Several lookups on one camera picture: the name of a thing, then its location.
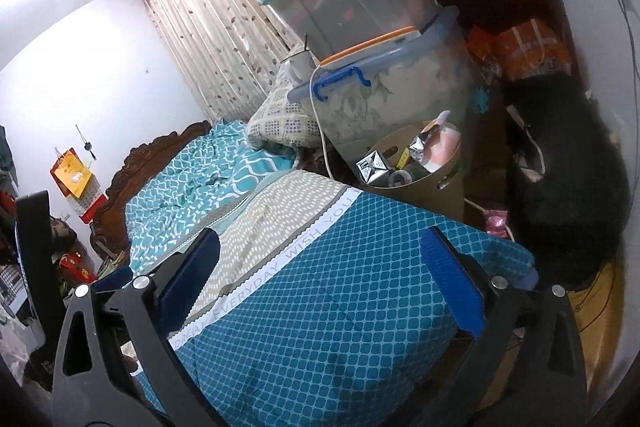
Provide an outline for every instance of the blue patterned bedsheet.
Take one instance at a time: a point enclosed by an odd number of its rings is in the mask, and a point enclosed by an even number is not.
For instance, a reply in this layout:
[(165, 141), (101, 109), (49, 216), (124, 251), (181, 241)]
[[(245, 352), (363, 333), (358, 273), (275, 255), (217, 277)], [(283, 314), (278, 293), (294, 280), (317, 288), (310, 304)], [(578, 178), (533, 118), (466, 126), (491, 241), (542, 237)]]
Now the blue patterned bedsheet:
[(344, 196), (316, 221), (333, 224), (298, 236), (308, 246), (297, 253), (294, 241), (288, 264), (249, 296), (229, 294), (220, 317), (174, 346), (232, 427), (375, 427), (407, 399), (458, 329), (420, 256), (421, 230), (438, 226), (490, 276), (515, 283), (532, 269), (516, 243), (363, 192), (341, 212)]
[(140, 274), (171, 251), (212, 210), (246, 194), (290, 157), (251, 149), (246, 124), (219, 123), (178, 153), (126, 206), (130, 267)]

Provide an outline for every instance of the carved wooden headboard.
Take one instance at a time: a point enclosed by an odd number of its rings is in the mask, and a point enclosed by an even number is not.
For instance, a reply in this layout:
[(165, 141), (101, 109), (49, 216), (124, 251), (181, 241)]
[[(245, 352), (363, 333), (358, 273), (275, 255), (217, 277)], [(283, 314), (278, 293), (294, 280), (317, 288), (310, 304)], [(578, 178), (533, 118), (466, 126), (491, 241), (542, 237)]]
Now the carved wooden headboard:
[(111, 186), (106, 190), (109, 200), (98, 209), (91, 223), (91, 246), (102, 259), (108, 258), (104, 249), (107, 247), (116, 255), (124, 251), (126, 262), (129, 262), (130, 242), (125, 221), (127, 202), (169, 165), (184, 146), (210, 130), (208, 121), (193, 123), (181, 134), (174, 131), (131, 149), (122, 169), (115, 173)]

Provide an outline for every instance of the blue handle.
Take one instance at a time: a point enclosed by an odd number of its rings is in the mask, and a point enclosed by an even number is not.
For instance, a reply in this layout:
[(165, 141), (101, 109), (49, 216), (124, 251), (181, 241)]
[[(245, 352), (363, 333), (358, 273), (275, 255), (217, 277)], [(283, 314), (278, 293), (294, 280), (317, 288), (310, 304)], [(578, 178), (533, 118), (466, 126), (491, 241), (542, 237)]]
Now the blue handle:
[(326, 76), (319, 82), (315, 83), (314, 95), (318, 100), (320, 100), (320, 102), (324, 102), (328, 99), (328, 97), (322, 96), (320, 94), (321, 87), (328, 86), (329, 84), (335, 84), (336, 82), (338, 82), (338, 80), (342, 80), (346, 76), (353, 76), (354, 74), (358, 76), (363, 86), (371, 87), (371, 82), (364, 78), (364, 75), (362, 74), (362, 71), (360, 71), (360, 68), (352, 66), (351, 68), (346, 68), (345, 70), (336, 71), (334, 74), (330, 74), (329, 76)]
[(478, 339), (486, 328), (486, 318), (484, 295), (476, 285), (476, 278), (480, 278), (479, 285), (486, 285), (487, 274), (473, 257), (458, 253), (438, 227), (429, 227), (420, 232), (420, 256), (449, 305), (458, 327), (470, 331)]
[(122, 266), (106, 277), (94, 282), (94, 290), (97, 292), (109, 292), (124, 288), (133, 279), (133, 271), (129, 266)]
[(182, 327), (219, 259), (218, 234), (204, 229), (184, 254), (174, 254), (167, 260), (169, 263), (174, 261), (178, 267), (158, 296), (156, 328), (159, 333), (168, 335)]

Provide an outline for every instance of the orange strip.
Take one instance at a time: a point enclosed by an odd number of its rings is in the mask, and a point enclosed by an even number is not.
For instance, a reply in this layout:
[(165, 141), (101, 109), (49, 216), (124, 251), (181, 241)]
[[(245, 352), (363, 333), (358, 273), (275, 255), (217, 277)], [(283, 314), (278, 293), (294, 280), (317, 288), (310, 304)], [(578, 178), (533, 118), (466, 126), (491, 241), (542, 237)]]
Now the orange strip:
[(402, 28), (401, 30), (396, 30), (394, 32), (382, 35), (380, 37), (376, 37), (375, 39), (371, 39), (370, 41), (363, 42), (362, 44), (358, 44), (357, 46), (349, 48), (348, 50), (341, 51), (340, 53), (332, 55), (329, 58), (326, 58), (325, 60), (320, 62), (320, 67), (324, 67), (327, 64), (333, 62), (334, 60), (339, 60), (340, 58), (344, 58), (347, 55), (351, 55), (352, 53), (359, 52), (360, 50), (363, 50), (364, 48), (368, 48), (369, 46), (373, 46), (374, 44), (390, 41), (392, 39), (401, 37), (402, 35), (415, 32), (415, 31), (416, 31), (416, 28), (414, 26), (407, 26), (407, 28)]

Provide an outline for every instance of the curtain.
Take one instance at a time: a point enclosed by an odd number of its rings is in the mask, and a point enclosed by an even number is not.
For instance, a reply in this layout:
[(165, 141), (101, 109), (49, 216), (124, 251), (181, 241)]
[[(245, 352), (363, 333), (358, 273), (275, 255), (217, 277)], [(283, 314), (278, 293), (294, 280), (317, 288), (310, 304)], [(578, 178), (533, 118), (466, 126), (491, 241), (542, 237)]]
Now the curtain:
[(248, 119), (300, 40), (258, 0), (143, 0), (212, 122)]

